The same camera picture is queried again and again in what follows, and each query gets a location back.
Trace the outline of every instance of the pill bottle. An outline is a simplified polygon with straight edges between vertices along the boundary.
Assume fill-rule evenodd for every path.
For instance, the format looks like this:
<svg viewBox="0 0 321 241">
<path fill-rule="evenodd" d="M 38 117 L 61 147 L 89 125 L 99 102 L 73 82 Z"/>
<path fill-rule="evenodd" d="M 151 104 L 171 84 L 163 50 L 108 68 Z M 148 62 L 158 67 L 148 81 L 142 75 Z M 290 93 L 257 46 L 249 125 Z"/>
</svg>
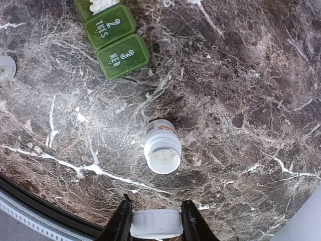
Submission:
<svg viewBox="0 0 321 241">
<path fill-rule="evenodd" d="M 10 56 L 0 56 L 0 80 L 12 79 L 16 74 L 16 63 Z"/>
<path fill-rule="evenodd" d="M 147 125 L 145 134 L 144 155 L 149 168 L 158 174 L 175 171 L 181 163 L 182 146 L 174 125 L 157 119 Z"/>
</svg>

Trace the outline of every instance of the green pill organizer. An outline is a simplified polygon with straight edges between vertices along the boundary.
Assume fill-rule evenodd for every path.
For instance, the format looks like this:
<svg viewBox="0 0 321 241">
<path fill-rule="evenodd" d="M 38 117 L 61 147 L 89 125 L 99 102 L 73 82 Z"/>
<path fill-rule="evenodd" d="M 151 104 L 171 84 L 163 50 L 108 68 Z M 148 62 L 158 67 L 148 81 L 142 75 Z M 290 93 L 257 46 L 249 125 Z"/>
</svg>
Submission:
<svg viewBox="0 0 321 241">
<path fill-rule="evenodd" d="M 102 71 L 109 80 L 119 78 L 149 63 L 149 52 L 143 39 L 131 34 L 97 53 Z"/>
<path fill-rule="evenodd" d="M 82 21 L 87 21 L 88 19 L 92 18 L 93 13 L 90 11 L 90 5 L 92 4 L 90 0 L 74 0 L 74 4 L 78 9 L 78 13 L 82 19 Z"/>
<path fill-rule="evenodd" d="M 136 32 L 136 22 L 123 4 L 106 9 L 85 22 L 85 31 L 94 49 L 111 44 Z"/>
</svg>

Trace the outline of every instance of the white bottle lid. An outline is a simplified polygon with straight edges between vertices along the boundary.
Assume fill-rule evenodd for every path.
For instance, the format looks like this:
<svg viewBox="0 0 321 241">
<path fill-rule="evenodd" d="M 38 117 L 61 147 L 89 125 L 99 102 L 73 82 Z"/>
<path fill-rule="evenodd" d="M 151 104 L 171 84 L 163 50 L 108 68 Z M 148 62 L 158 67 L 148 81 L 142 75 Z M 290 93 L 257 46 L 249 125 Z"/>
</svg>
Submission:
<svg viewBox="0 0 321 241">
<path fill-rule="evenodd" d="M 171 209 L 142 210 L 133 213 L 130 235 L 142 239 L 164 239 L 183 234 L 181 213 Z"/>
<path fill-rule="evenodd" d="M 158 174 L 175 171 L 181 163 L 182 146 L 174 125 L 158 119 L 146 127 L 144 155 L 149 168 Z"/>
</svg>

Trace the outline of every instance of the marble surface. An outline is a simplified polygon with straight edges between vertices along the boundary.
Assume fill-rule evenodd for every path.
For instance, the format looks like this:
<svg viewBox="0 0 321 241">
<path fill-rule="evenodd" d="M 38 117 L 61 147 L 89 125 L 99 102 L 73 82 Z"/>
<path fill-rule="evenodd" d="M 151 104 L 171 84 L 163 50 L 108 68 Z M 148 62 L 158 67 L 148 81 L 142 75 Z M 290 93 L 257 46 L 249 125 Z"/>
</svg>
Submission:
<svg viewBox="0 0 321 241">
<path fill-rule="evenodd" d="M 151 63 L 107 81 L 72 0 L 0 0 L 0 171 L 104 225 L 191 199 L 222 241 L 268 240 L 321 174 L 318 0 L 130 0 Z M 179 169 L 148 169 L 146 124 L 173 122 Z"/>
</svg>

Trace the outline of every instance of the white pill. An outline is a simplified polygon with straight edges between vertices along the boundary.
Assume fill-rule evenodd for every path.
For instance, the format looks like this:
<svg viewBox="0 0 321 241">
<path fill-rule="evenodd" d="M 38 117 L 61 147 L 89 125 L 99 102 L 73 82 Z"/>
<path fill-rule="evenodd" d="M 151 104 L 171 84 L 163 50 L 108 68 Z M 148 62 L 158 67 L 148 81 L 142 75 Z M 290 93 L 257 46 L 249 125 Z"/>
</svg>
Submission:
<svg viewBox="0 0 321 241">
<path fill-rule="evenodd" d="M 100 10 L 100 8 L 101 8 L 101 5 L 96 5 L 96 4 L 93 4 L 93 5 L 91 5 L 90 7 L 89 7 L 89 9 L 90 9 L 90 11 L 91 12 L 96 12 L 96 11 L 98 11 L 98 10 Z"/>
<path fill-rule="evenodd" d="M 165 156 L 166 159 L 169 159 L 172 156 L 172 152 L 170 150 L 166 150 L 165 153 L 164 153 L 164 156 Z"/>
<path fill-rule="evenodd" d="M 164 156 L 164 152 L 163 151 L 158 151 L 157 153 L 156 153 L 156 156 L 157 156 L 157 158 L 159 159 L 159 160 L 164 160 L 165 159 L 165 156 Z"/>
<path fill-rule="evenodd" d="M 101 11 L 104 11 L 104 10 L 107 9 L 107 8 L 109 8 L 109 6 L 108 6 L 108 5 L 104 5 L 104 6 L 101 7 L 101 9 L 100 9 L 99 11 L 100 11 L 100 12 L 101 12 Z"/>
</svg>

